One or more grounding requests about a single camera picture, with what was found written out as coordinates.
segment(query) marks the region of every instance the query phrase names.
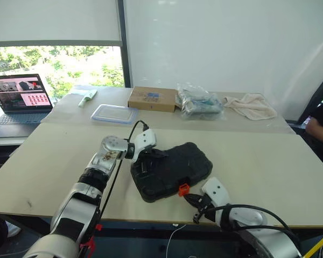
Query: black tool case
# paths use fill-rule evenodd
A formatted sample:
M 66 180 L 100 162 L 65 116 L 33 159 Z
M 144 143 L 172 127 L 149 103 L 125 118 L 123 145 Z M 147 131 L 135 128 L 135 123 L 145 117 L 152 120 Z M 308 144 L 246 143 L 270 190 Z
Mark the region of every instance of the black tool case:
M 130 171 L 141 197 L 152 203 L 176 194 L 183 184 L 197 184 L 210 174 L 212 167 L 196 144 L 187 142 L 164 151 L 140 153 Z

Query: white wall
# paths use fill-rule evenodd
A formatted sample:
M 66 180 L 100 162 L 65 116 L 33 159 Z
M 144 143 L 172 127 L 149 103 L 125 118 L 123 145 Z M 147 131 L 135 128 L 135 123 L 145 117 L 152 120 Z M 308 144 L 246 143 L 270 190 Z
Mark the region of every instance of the white wall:
M 0 41 L 120 41 L 116 0 L 0 0 Z
M 297 120 L 323 81 L 323 0 L 126 0 L 132 85 L 260 92 Z

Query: plastic container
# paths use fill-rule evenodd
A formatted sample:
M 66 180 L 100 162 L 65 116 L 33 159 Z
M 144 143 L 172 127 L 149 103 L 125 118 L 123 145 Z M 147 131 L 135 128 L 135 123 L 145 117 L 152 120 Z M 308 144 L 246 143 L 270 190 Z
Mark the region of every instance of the plastic container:
M 131 107 L 103 104 L 93 112 L 91 118 L 111 123 L 132 124 L 137 113 L 138 110 Z

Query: towel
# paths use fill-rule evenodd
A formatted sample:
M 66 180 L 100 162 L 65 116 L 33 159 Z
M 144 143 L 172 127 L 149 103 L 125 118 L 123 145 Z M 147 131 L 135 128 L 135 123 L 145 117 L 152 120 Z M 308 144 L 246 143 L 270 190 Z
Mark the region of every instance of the towel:
M 277 116 L 273 109 L 261 94 L 245 94 L 242 99 L 225 97 L 227 108 L 234 109 L 238 114 L 251 120 L 269 119 Z

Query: yellow cable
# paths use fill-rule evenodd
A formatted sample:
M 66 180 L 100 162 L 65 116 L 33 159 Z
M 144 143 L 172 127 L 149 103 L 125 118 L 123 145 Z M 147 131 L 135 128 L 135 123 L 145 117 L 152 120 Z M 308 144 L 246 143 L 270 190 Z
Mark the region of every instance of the yellow cable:
M 322 245 L 323 245 L 323 238 L 318 243 L 316 243 L 314 247 L 312 247 L 310 251 L 308 251 L 307 254 L 303 256 L 303 258 L 310 258 L 315 252 L 318 251 L 319 248 L 322 247 Z

